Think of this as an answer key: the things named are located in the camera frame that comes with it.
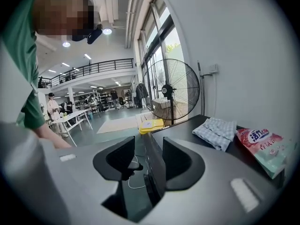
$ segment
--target green shirt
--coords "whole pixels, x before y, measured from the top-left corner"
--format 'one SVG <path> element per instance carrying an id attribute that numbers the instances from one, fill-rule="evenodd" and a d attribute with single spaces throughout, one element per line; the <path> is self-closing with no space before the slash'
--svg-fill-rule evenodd
<path id="1" fill-rule="evenodd" d="M 2 39 L 8 53 L 24 78 L 32 85 L 33 91 L 24 104 L 17 124 L 30 129 L 39 128 L 45 119 L 38 101 L 38 65 L 37 37 L 32 23 L 32 7 L 34 0 L 22 0 L 11 15 Z"/>

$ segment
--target hand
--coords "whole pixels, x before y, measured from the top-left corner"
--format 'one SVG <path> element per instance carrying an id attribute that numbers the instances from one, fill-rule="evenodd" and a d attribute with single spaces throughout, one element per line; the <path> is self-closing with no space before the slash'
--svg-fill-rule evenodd
<path id="1" fill-rule="evenodd" d="M 46 124 L 33 130 L 40 138 L 46 138 L 53 142 L 55 148 L 71 148 L 71 145 L 54 133 Z"/>

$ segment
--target tree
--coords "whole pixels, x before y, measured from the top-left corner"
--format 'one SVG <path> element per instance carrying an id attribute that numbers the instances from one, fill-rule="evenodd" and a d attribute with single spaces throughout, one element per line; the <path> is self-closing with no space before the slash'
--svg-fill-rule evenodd
<path id="1" fill-rule="evenodd" d="M 178 47 L 180 44 L 175 43 L 174 45 L 167 45 L 167 53 L 171 52 L 174 48 Z"/>

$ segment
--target fan guard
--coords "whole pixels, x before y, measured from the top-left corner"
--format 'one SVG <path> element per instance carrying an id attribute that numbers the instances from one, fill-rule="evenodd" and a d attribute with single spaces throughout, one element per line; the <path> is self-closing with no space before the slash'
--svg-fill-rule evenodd
<path id="1" fill-rule="evenodd" d="M 144 98 L 145 104 L 154 115 L 164 120 L 173 121 L 188 115 L 200 95 L 199 80 L 193 69 L 175 59 L 154 63 L 146 71 L 143 84 L 152 97 L 150 101 Z"/>

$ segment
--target yellow box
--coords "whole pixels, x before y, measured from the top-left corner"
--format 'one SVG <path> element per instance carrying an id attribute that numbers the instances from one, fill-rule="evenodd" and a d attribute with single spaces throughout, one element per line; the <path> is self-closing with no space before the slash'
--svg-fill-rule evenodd
<path id="1" fill-rule="evenodd" d="M 155 119 L 155 120 L 147 120 L 144 121 L 140 125 L 139 132 L 141 135 L 146 134 L 148 132 L 152 132 L 164 127 L 164 122 L 162 119 Z"/>

